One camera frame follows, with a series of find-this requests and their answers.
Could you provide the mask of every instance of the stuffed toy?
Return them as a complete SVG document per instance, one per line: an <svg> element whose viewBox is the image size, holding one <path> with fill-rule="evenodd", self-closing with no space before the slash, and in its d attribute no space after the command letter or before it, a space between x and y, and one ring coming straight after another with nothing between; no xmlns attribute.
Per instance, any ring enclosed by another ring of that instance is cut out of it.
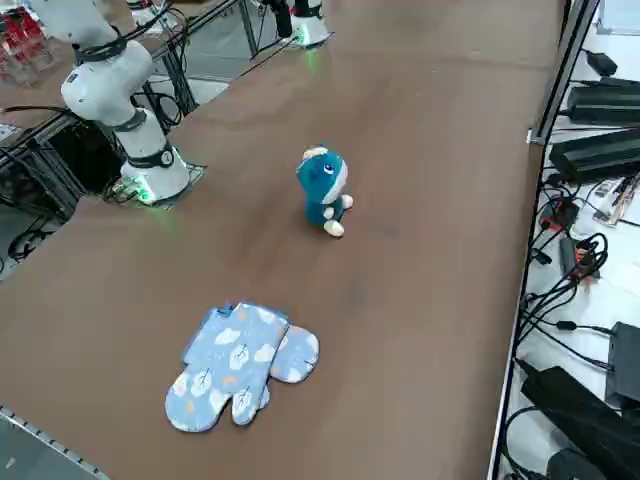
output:
<svg viewBox="0 0 640 480"><path fill-rule="evenodd" d="M313 147L304 152L296 174L307 194L309 222L333 237L342 237L344 227L340 220L344 211L353 206L353 198L342 193L348 174L345 161L325 147Z"/></svg>

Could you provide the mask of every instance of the power adapter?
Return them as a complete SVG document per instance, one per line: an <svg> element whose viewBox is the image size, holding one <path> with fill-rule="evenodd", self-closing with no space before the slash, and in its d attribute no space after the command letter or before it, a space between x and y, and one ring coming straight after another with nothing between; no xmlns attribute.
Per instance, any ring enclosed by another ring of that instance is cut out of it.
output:
<svg viewBox="0 0 640 480"><path fill-rule="evenodd" d="M587 63L589 66L601 77L610 77L618 70L616 62L611 60L606 54L594 53L589 50L584 50L584 52L587 54Z"/></svg>
<svg viewBox="0 0 640 480"><path fill-rule="evenodd" d="M640 480L640 431L561 367L527 373L522 393L606 478Z"/></svg>
<svg viewBox="0 0 640 480"><path fill-rule="evenodd" d="M593 252L588 248L583 248L578 240L565 237L560 240L559 245L563 275L568 274L572 278L579 278L585 271L593 267L595 262ZM591 277L600 278L600 271L595 270L591 273Z"/></svg>
<svg viewBox="0 0 640 480"><path fill-rule="evenodd" d="M640 328L616 323L609 340L609 364L605 398L624 405L627 400L640 402Z"/></svg>
<svg viewBox="0 0 640 480"><path fill-rule="evenodd" d="M557 196L551 198L540 213L540 224L548 224L547 228L557 232L569 230L578 218L580 207L570 199Z"/></svg>

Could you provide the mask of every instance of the blue oven mitt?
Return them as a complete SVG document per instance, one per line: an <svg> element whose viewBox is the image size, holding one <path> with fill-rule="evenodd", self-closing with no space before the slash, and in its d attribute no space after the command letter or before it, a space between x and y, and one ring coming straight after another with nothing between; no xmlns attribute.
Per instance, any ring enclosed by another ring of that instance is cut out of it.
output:
<svg viewBox="0 0 640 480"><path fill-rule="evenodd" d="M288 320L287 316L275 310L261 305L253 305L263 311L270 312L274 318ZM233 312L230 304L220 308L213 308L200 324L200 330L193 336L185 349L182 359L186 364L204 364L211 356L213 345L212 329L217 322L224 320ZM318 339L311 332L291 326L285 333L282 342L278 346L273 364L271 376L285 383L299 383L313 371L319 355Z"/></svg>
<svg viewBox="0 0 640 480"><path fill-rule="evenodd" d="M231 399L231 415L247 425L266 406L267 377L277 348L288 330L287 320L262 307L240 303L228 316L207 321L206 355L187 365L169 388L165 411L172 425L202 432L215 425Z"/></svg>

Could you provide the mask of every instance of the brown table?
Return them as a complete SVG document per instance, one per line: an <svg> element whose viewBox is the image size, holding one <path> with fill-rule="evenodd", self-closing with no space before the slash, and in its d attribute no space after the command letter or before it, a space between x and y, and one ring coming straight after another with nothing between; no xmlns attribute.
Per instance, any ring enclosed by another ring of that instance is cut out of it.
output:
<svg viewBox="0 0 640 480"><path fill-rule="evenodd" d="M484 478L530 225L525 143L555 0L328 1L287 52L172 134L209 166L173 210L81 201L0 288L0 401L113 479ZM350 166L346 236L295 168ZM321 343L248 428L182 434L164 396L213 305L288 312Z"/></svg>

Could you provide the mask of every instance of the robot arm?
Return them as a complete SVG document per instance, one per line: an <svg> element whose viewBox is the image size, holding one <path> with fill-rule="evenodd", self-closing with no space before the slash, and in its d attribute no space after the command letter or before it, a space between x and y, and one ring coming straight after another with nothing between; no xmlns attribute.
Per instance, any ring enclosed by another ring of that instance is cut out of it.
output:
<svg viewBox="0 0 640 480"><path fill-rule="evenodd" d="M153 112L130 100L153 71L149 52L119 37L92 0L33 0L32 6L55 38L91 52L62 84L62 97L77 115L113 131L127 154L121 173L140 186L142 201L154 203L184 190L186 164Z"/></svg>

